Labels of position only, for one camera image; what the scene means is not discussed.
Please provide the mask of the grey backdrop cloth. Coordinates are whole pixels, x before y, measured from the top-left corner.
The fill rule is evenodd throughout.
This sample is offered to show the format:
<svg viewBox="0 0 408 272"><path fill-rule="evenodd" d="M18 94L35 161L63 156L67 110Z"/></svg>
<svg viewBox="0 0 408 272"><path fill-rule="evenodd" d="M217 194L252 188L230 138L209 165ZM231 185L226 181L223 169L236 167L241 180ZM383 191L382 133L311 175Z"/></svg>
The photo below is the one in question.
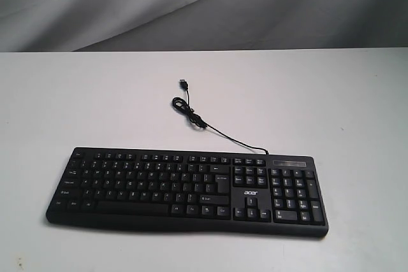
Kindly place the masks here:
<svg viewBox="0 0 408 272"><path fill-rule="evenodd" d="M4 52L407 45L407 0L1 0Z"/></svg>

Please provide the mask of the black Acer keyboard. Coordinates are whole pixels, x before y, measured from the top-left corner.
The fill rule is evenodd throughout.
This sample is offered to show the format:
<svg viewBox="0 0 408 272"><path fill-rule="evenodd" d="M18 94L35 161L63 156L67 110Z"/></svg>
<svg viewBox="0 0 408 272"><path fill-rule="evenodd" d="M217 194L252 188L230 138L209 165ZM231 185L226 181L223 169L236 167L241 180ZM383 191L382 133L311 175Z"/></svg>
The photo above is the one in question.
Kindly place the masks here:
<svg viewBox="0 0 408 272"><path fill-rule="evenodd" d="M329 230L313 158L226 152L77 147L46 218L145 232Z"/></svg>

